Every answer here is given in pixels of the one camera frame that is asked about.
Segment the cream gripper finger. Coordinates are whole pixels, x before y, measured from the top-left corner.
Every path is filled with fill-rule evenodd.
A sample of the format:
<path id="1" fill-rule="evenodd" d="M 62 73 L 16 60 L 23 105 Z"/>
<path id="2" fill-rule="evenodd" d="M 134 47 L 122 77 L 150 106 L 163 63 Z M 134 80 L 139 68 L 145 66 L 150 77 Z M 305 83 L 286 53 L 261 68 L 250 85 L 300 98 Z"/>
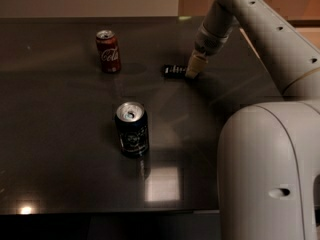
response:
<path id="1" fill-rule="evenodd" d="M 205 54 L 193 50 L 188 61 L 185 76 L 189 79 L 195 79 L 208 64 L 208 58 Z"/>

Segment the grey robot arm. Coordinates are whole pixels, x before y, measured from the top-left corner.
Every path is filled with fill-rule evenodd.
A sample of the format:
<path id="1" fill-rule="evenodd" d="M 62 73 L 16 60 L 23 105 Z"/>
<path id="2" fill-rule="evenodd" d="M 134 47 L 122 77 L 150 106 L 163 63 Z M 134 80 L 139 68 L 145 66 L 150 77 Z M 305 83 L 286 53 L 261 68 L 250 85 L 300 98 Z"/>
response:
<path id="1" fill-rule="evenodd" d="M 223 240 L 318 240 L 320 52 L 264 0 L 215 0 L 201 24 L 187 77 L 196 77 L 238 22 L 282 96 L 224 125 L 217 151 Z"/>

